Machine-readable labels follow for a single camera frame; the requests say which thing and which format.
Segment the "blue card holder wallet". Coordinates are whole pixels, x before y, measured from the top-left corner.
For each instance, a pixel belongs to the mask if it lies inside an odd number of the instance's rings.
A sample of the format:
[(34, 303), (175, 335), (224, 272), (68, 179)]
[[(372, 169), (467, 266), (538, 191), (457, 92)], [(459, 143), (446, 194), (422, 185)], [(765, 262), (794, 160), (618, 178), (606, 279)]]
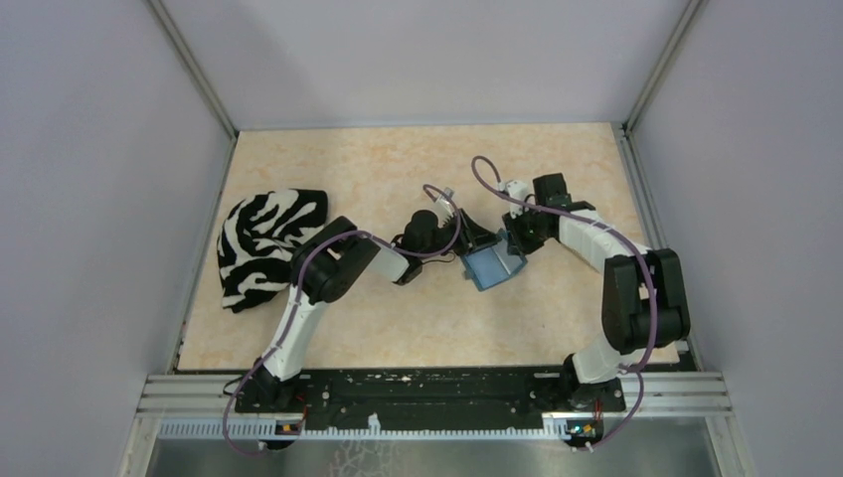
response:
[(495, 244), (462, 256), (460, 261), (465, 278), (480, 292), (513, 278), (528, 263), (519, 251), (509, 252), (509, 234), (503, 229), (496, 234)]

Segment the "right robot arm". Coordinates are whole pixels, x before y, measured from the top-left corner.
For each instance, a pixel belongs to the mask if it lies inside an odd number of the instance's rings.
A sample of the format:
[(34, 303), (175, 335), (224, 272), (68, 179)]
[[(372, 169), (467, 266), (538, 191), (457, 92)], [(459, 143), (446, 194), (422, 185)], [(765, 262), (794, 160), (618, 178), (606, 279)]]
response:
[(612, 397), (620, 372), (645, 367), (655, 350), (688, 337), (691, 320), (674, 250), (621, 234), (594, 205), (574, 200), (560, 173), (532, 184), (500, 182), (496, 189), (509, 204), (502, 217), (509, 253), (529, 255), (553, 239), (602, 276), (601, 332), (563, 362), (565, 405), (585, 409)]

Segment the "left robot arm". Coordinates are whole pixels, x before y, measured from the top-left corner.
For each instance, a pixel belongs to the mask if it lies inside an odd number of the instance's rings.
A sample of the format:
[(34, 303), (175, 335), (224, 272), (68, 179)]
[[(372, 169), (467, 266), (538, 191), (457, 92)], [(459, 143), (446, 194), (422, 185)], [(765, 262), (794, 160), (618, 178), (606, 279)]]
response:
[(364, 271), (405, 285), (431, 258), (448, 254), (468, 258), (501, 240), (500, 234), (477, 224), (461, 209), (444, 220), (430, 210), (417, 211), (389, 242), (358, 230), (345, 217), (336, 219), (293, 254), (287, 305), (269, 346), (237, 392), (238, 407), (284, 411), (295, 404), (295, 380), (321, 317)]

